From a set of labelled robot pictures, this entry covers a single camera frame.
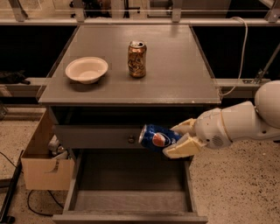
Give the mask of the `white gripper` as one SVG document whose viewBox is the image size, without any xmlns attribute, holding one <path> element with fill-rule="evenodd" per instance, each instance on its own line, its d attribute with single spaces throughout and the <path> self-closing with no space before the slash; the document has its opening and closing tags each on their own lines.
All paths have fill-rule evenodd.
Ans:
<svg viewBox="0 0 280 224">
<path fill-rule="evenodd" d="M 173 126 L 171 130 L 183 137 L 163 149 L 164 155 L 170 159 L 196 155 L 204 144 L 210 149 L 221 149 L 232 143 L 226 132 L 220 108 L 205 111 L 196 120 L 187 119 Z"/>
</svg>

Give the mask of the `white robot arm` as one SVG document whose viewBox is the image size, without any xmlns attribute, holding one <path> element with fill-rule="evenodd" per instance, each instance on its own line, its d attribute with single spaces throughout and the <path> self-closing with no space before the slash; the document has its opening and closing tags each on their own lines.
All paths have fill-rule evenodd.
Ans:
<svg viewBox="0 0 280 224">
<path fill-rule="evenodd" d="M 241 140 L 280 140 L 280 80 L 263 84 L 253 101 L 214 108 L 172 128 L 182 135 L 163 149 L 168 158 L 186 158 L 201 148 L 221 149 Z"/>
</svg>

